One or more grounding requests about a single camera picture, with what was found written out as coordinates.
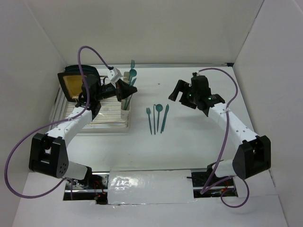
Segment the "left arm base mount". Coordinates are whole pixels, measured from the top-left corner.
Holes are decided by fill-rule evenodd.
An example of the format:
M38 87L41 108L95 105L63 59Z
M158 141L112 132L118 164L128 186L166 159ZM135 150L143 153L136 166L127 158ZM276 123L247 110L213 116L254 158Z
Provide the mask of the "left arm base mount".
M109 172L93 172L92 181L87 186L77 180L67 180L63 201L92 201L95 204L107 205Z

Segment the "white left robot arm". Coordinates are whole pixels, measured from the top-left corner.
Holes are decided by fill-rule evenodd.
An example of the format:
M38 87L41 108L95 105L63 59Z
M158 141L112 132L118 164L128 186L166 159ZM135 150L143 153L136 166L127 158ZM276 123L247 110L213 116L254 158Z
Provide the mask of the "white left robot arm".
M33 136L29 169L55 178L75 179L83 189L91 187L91 167L69 161L67 147L79 131L97 116L101 100L115 96L122 101L136 92L136 87L122 80L115 85L101 85L99 81L83 84L79 100L68 118L47 133Z

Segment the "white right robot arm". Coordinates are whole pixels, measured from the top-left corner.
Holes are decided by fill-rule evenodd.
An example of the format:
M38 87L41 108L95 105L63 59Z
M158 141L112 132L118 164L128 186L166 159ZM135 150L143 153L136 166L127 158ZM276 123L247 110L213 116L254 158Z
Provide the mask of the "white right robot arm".
M192 109L199 109L217 123L228 129L228 137L236 147L233 159L220 161L218 167L209 166L207 181L218 185L225 176L247 179L271 167L271 141L250 130L231 110L219 94L212 94L206 76L193 76L191 82L177 82L169 100L175 101L182 93L180 102Z

